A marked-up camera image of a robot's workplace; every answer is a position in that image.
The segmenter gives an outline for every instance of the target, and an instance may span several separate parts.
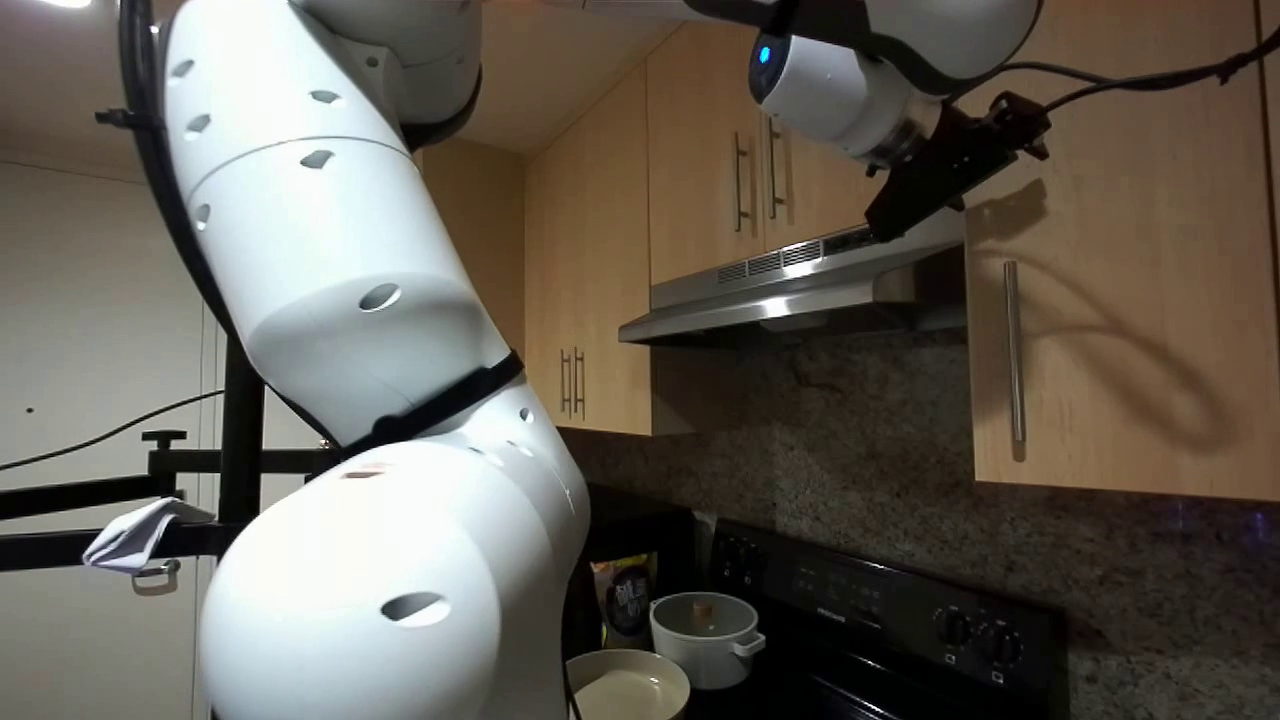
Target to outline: cabinet handle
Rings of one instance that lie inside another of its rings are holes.
[[[588,416],[588,354],[577,354],[577,412]]]
[[[733,134],[733,234],[743,236],[748,226],[757,234],[752,142],[743,134]]]
[[[781,184],[781,166],[783,166],[783,134],[769,122],[769,221],[775,221],[781,212],[790,212],[790,174],[787,174],[787,187]]]
[[[567,354],[560,348],[560,416],[567,416]]]
[[[1008,354],[1008,439],[1013,459],[1028,456],[1028,395],[1023,395],[1023,321],[1014,259],[1003,259],[1003,354]]]

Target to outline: light fixture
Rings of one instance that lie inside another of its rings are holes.
[[[787,318],[790,299],[787,295],[764,295],[761,299],[764,321]]]
[[[80,13],[80,10],[92,10],[92,0],[41,0],[46,10],[62,10],[62,13]]]

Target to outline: white bowl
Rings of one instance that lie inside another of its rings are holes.
[[[687,706],[678,665],[638,649],[601,649],[567,660],[578,720],[675,720]]]

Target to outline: wall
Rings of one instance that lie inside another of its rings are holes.
[[[588,481],[1061,603],[1079,720],[1280,715],[1276,505],[970,484],[957,342],[820,342],[725,370],[752,390],[737,428],[567,438]]]
[[[149,409],[210,393],[223,338],[178,267],[152,191],[129,169],[0,160],[0,466],[101,438]],[[141,476],[149,428],[218,443],[218,405],[193,405],[87,451],[0,474],[0,493]],[[269,402],[271,448],[320,439]],[[178,481],[216,509],[210,476]],[[262,481],[262,499],[298,481]],[[136,505],[0,521],[0,535],[103,527]],[[195,687],[195,612],[210,560],[183,560],[163,593],[87,567],[0,572],[0,715],[209,720]]]
[[[475,295],[510,348],[523,348],[523,157],[449,142],[417,152]]]

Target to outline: pot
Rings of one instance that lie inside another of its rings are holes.
[[[687,672],[698,691],[752,677],[764,652],[761,612],[726,593],[675,593],[648,603],[653,649]]]

